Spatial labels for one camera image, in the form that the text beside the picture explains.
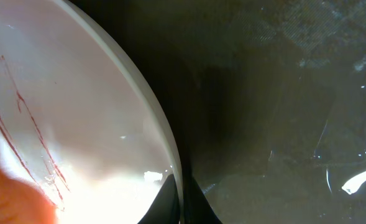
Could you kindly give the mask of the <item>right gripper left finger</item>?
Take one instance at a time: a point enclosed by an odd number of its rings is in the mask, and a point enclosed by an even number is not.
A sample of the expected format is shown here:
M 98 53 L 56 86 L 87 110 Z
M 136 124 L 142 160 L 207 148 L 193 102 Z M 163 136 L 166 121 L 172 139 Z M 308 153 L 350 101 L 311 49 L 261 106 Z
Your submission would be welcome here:
M 138 224 L 179 224 L 179 202 L 175 178 L 170 174 Z

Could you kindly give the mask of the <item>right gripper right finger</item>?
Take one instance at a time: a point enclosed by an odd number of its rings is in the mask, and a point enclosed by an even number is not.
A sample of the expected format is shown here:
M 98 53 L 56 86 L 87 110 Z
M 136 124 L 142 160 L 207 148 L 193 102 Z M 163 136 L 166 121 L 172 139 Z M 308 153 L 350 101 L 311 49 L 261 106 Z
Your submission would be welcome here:
M 193 176 L 183 184 L 184 219 L 187 224 L 221 224 Z

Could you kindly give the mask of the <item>pink plate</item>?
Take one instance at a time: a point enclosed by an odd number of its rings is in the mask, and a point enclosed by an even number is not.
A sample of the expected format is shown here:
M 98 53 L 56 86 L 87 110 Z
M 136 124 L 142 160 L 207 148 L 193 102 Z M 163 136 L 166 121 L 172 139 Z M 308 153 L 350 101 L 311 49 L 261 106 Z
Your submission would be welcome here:
M 117 42 L 69 1 L 0 0 L 0 166 L 57 223 L 138 223 L 173 174 L 175 138 Z

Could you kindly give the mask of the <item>orange green sponge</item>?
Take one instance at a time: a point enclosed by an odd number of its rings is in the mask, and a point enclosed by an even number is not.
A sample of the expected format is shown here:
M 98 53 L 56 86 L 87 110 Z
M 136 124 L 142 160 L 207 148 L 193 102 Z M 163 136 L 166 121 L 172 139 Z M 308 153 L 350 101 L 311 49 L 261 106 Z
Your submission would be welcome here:
M 0 169 L 0 224 L 55 224 L 53 204 L 32 186 Z

